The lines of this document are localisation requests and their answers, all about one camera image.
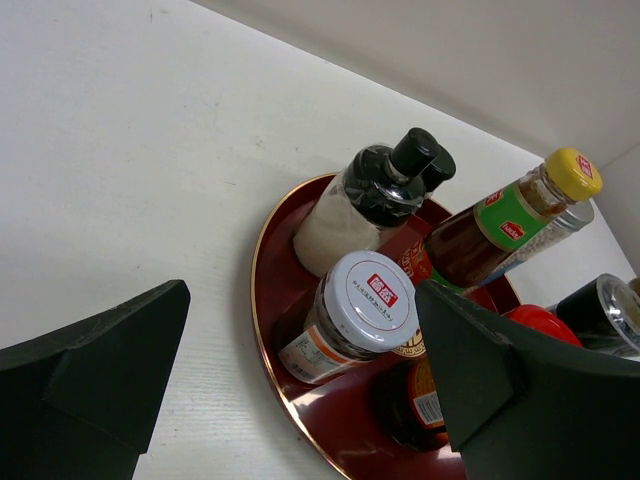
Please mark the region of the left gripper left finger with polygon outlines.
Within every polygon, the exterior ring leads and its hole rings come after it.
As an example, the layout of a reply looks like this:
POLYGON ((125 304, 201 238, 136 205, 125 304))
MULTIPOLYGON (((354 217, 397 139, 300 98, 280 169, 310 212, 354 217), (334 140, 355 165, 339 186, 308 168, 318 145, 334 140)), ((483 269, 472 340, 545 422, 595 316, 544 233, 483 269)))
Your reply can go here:
POLYGON ((4 479, 130 479, 149 448, 190 292, 170 280, 1 351, 4 479))

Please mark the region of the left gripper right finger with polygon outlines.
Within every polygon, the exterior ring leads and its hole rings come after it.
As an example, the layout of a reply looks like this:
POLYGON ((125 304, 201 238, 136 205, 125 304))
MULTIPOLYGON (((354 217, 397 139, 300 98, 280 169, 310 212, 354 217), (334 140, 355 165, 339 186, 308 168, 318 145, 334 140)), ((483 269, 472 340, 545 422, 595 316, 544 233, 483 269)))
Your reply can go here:
POLYGON ((638 362, 570 345, 433 280, 415 299, 467 478, 638 478, 638 362))

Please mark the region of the red lid sauce jar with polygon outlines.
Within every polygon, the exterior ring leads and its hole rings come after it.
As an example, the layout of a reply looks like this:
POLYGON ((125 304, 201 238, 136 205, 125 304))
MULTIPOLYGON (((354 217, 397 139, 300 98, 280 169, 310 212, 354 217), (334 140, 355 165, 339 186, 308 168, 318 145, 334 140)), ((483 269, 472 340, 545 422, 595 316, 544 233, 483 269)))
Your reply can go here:
MULTIPOLYGON (((582 346, 568 326, 542 307, 520 305, 504 316, 557 340, 582 346)), ((427 356, 402 361, 379 374, 371 387, 371 401, 381 428, 399 445, 428 452, 449 442, 427 356)))

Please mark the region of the silver top salt shaker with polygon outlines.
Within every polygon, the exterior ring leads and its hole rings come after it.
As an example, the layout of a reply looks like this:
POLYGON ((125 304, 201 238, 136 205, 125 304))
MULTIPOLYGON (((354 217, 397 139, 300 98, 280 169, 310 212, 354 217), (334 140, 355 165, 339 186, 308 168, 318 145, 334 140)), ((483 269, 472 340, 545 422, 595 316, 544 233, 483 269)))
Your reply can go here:
POLYGON ((639 357, 639 295, 618 277, 599 275, 551 306, 586 349, 639 357))

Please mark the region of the yellow cap chili sauce bottle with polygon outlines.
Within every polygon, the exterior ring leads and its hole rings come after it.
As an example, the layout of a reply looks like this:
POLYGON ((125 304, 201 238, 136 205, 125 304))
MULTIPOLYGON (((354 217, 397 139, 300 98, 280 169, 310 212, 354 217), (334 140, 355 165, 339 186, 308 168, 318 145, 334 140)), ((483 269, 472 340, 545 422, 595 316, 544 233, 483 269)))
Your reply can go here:
POLYGON ((399 266, 413 284, 435 280, 466 293, 486 280, 568 207, 600 193, 597 167, 573 147, 435 226, 404 250, 399 266))

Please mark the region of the grey lid paste jar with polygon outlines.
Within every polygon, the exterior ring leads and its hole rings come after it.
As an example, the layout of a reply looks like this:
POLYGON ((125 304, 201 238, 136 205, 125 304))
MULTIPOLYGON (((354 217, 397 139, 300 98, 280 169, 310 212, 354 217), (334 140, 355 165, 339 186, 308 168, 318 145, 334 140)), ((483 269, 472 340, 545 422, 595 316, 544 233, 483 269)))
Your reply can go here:
POLYGON ((277 324, 274 347, 297 380, 317 385, 406 344, 419 330, 415 287, 387 256, 341 258, 277 324))

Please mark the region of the white cylinder spice shaker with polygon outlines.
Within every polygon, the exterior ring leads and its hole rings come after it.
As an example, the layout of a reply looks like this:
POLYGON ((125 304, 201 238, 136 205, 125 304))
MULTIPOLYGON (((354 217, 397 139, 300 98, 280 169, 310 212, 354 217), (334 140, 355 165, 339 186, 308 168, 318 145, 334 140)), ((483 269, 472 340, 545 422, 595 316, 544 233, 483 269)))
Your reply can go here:
POLYGON ((538 232, 523 247, 511 254, 489 277, 484 284, 490 283, 506 274, 513 268, 523 264, 530 258, 556 245, 562 240, 579 232, 595 218, 593 202, 582 201, 569 206, 561 215, 553 219, 543 230, 538 232))

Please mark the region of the black cap cumin spice bottle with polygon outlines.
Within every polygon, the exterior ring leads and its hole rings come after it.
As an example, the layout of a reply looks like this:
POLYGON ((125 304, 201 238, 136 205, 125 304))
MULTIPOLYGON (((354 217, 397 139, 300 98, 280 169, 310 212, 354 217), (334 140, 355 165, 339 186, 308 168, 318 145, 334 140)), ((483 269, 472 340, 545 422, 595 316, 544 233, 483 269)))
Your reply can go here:
POLYGON ((444 146, 438 156, 422 171, 421 178, 427 195, 431 195, 442 183, 451 180, 456 173, 456 164, 444 146))

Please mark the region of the black cap white-powder bottle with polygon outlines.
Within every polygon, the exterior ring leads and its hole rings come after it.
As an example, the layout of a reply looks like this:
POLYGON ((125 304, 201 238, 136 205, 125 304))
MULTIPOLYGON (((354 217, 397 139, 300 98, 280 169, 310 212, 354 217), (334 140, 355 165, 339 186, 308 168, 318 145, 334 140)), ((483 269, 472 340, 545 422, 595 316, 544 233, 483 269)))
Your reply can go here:
POLYGON ((383 246, 422 205, 427 192, 421 174, 440 151, 435 137, 419 127, 393 147, 360 150, 296 230, 300 264, 321 277, 345 255, 383 246))

